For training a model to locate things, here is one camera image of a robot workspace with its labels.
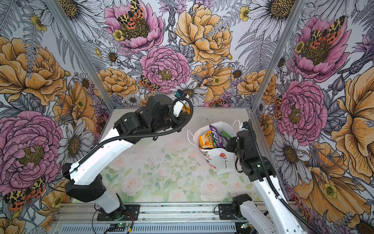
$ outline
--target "floral wallpaper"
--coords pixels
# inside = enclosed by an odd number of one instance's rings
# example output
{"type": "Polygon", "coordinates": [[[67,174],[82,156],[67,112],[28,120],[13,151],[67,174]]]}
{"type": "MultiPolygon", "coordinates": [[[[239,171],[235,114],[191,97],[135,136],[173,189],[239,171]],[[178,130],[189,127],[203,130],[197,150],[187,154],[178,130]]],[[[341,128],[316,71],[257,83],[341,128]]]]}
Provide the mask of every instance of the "floral wallpaper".
{"type": "Polygon", "coordinates": [[[307,6],[256,113],[304,218],[324,234],[372,233],[374,1],[307,6]]]}
{"type": "Polygon", "coordinates": [[[108,108],[44,2],[0,1],[3,233],[50,230],[61,204],[70,202],[64,193],[68,180],[52,181],[61,177],[64,163],[76,162],[96,144],[108,117],[108,108]]]}
{"type": "MultiPolygon", "coordinates": [[[[151,95],[174,98],[177,89],[195,106],[249,105],[295,1],[59,2],[93,64],[103,63],[95,66],[113,103],[138,107],[151,95]]],[[[50,14],[43,4],[34,9],[58,34],[53,17],[43,17],[50,14]]]]}

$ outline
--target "snack package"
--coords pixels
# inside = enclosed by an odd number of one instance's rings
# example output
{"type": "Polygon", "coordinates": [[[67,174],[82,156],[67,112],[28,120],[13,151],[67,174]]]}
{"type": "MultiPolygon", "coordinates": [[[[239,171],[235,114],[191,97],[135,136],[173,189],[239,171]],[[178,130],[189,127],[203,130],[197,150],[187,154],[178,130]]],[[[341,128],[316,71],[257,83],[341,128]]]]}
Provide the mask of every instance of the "snack package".
{"type": "Polygon", "coordinates": [[[212,125],[209,125],[209,128],[212,132],[212,136],[213,136],[213,141],[216,143],[216,147],[215,148],[225,148],[224,147],[224,141],[223,141],[223,137],[220,136],[220,133],[218,132],[218,130],[212,126],[212,125]]]}
{"type": "Polygon", "coordinates": [[[199,137],[201,149],[213,149],[217,147],[212,135],[212,131],[207,131],[204,135],[199,137]]]}

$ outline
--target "bag handle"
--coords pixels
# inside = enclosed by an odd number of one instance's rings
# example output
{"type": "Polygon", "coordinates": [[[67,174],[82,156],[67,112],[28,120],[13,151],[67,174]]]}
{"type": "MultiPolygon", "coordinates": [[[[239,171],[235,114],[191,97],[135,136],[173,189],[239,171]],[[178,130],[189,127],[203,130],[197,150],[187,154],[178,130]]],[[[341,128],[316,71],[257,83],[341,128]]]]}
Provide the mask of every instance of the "bag handle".
{"type": "Polygon", "coordinates": [[[187,130],[187,139],[188,139],[188,141],[189,141],[191,144],[193,144],[194,146],[196,146],[197,148],[200,148],[200,147],[198,147],[197,145],[195,145],[194,143],[192,143],[192,142],[190,141],[189,134],[191,134],[191,136],[193,136],[192,133],[190,132],[190,130],[187,130]]]}
{"type": "Polygon", "coordinates": [[[240,130],[240,120],[238,120],[238,119],[234,121],[234,123],[232,125],[232,128],[234,129],[234,125],[235,125],[236,121],[239,123],[239,129],[238,129],[238,131],[239,131],[240,130]]]}

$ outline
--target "purple snack package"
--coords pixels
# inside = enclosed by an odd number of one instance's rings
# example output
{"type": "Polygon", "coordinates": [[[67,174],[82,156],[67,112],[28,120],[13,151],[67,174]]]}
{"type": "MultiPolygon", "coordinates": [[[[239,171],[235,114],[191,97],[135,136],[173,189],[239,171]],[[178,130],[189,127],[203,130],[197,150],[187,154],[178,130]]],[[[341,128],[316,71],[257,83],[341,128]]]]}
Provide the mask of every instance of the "purple snack package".
{"type": "Polygon", "coordinates": [[[220,133],[218,132],[218,130],[212,125],[209,125],[209,128],[212,131],[212,136],[213,136],[214,141],[217,143],[217,146],[218,146],[217,148],[224,148],[223,138],[220,136],[220,133]]]}

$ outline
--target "metal corner post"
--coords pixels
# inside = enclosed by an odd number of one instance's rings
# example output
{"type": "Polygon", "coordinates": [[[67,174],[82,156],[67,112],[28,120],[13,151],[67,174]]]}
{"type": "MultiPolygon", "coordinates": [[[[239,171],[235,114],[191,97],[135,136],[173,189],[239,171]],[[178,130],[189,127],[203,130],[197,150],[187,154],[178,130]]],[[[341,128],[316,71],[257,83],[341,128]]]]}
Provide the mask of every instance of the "metal corner post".
{"type": "Polygon", "coordinates": [[[46,0],[45,4],[47,5],[49,10],[52,12],[53,16],[55,17],[59,28],[66,35],[66,39],[69,41],[70,45],[75,50],[76,54],[79,56],[83,66],[86,68],[88,75],[91,77],[97,90],[101,94],[102,99],[107,105],[109,111],[113,112],[114,110],[113,102],[108,92],[104,88],[104,85],[102,84],[94,66],[92,65],[90,59],[88,58],[86,51],[81,45],[78,36],[74,32],[72,24],[69,22],[63,9],[61,8],[60,3],[58,2],[58,0],[46,0]]]}
{"type": "Polygon", "coordinates": [[[272,78],[272,74],[274,72],[274,69],[279,61],[279,59],[282,56],[282,51],[284,50],[286,44],[289,42],[290,35],[294,28],[297,25],[297,21],[300,18],[300,15],[304,9],[304,6],[306,5],[307,0],[296,0],[294,3],[294,6],[292,8],[292,11],[290,13],[290,17],[287,20],[286,27],[284,31],[282,32],[282,35],[279,38],[278,44],[275,48],[275,51],[273,53],[273,56],[269,62],[269,65],[267,66],[264,79],[261,82],[258,91],[256,93],[255,99],[252,102],[251,110],[254,111],[258,104],[260,103],[260,100],[262,96],[265,93],[266,87],[270,82],[270,79],[272,78]]]}

